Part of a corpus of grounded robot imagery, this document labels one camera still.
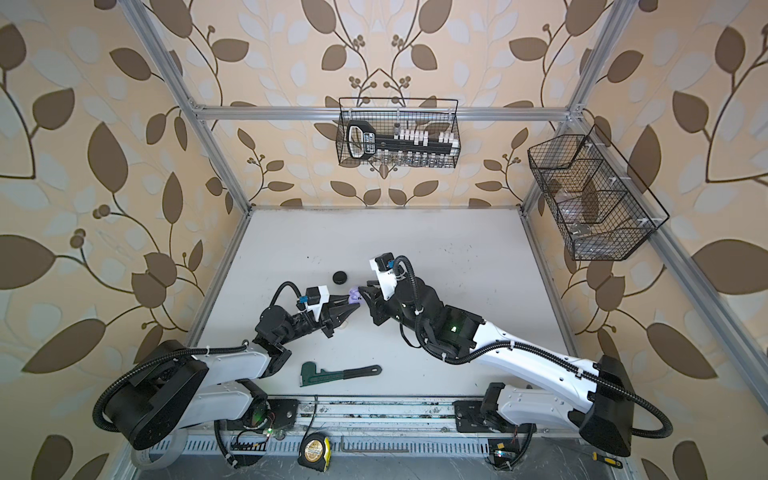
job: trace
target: wire basket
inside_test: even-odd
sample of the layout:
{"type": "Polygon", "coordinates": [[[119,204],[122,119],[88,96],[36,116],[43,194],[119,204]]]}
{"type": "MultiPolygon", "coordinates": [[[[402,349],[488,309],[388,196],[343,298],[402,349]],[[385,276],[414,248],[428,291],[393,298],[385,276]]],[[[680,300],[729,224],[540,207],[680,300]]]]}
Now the wire basket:
{"type": "Polygon", "coordinates": [[[531,172],[573,260],[626,260],[669,219],[628,162],[629,173],[618,174],[605,160],[602,138],[593,127],[528,149],[531,172]],[[647,211],[625,182],[649,193],[664,213],[647,211]]]}
{"type": "Polygon", "coordinates": [[[339,164],[455,168],[462,149],[457,108],[458,100],[446,98],[340,98],[339,164]]]}

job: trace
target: gray metal floor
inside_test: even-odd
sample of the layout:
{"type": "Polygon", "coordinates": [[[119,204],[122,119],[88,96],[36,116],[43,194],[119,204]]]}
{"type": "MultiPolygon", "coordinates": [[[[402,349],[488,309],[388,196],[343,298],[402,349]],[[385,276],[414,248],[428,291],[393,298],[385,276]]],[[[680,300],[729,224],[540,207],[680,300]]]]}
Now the gray metal floor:
{"type": "MultiPolygon", "coordinates": [[[[575,448],[587,451],[568,441],[575,448]]],[[[295,459],[284,456],[265,457],[256,465],[232,470],[220,456],[184,455],[169,468],[146,471],[139,480],[198,480],[209,478],[236,480],[305,480],[333,478],[334,480],[613,480],[611,467],[594,462],[587,455],[563,449],[544,440],[534,439],[525,458],[513,472],[496,472],[481,459],[460,458],[401,458],[391,457],[332,457],[326,473],[304,468],[295,459]]]]}

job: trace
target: black rack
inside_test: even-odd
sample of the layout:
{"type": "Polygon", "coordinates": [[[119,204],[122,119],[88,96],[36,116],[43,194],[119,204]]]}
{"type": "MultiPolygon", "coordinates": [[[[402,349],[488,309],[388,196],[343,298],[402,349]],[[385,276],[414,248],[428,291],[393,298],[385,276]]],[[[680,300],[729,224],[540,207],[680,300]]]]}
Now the black rack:
{"type": "Polygon", "coordinates": [[[336,153],[339,164],[357,167],[455,168],[461,152],[456,110],[447,98],[339,99],[336,153]],[[407,106],[418,102],[418,107],[407,106]]]}
{"type": "Polygon", "coordinates": [[[535,145],[528,149],[528,160],[571,258],[626,260],[669,213],[629,162],[628,173],[611,167],[598,147],[605,136],[594,129],[535,145]],[[650,194],[663,213],[647,211],[625,182],[650,194]]]}

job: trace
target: black wire basket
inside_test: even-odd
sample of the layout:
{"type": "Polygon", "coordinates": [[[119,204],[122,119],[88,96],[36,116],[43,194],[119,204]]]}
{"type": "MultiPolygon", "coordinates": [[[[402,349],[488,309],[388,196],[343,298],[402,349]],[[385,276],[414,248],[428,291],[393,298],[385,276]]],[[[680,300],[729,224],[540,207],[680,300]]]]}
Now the black wire basket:
{"type": "Polygon", "coordinates": [[[604,139],[593,127],[586,135],[560,135],[528,149],[533,177],[573,260],[626,260],[669,219],[629,162],[627,172],[617,173],[606,161],[604,139]],[[629,183],[650,194],[663,213],[648,211],[629,183]]]}
{"type": "Polygon", "coordinates": [[[397,100],[395,104],[391,98],[339,99],[339,164],[455,168],[462,149],[458,100],[397,100]]]}

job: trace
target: black mesh basket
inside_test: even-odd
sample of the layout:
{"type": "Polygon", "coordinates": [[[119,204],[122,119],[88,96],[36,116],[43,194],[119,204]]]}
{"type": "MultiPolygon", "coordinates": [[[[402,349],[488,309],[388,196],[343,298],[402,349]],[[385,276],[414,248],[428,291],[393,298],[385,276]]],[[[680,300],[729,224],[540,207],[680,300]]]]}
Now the black mesh basket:
{"type": "Polygon", "coordinates": [[[458,100],[445,98],[339,99],[339,164],[455,168],[462,146],[458,100]]]}
{"type": "Polygon", "coordinates": [[[628,172],[618,174],[605,160],[601,138],[593,127],[528,149],[533,177],[573,260],[626,260],[669,219],[628,162],[628,172]],[[650,194],[663,213],[647,211],[625,182],[650,194]]]}

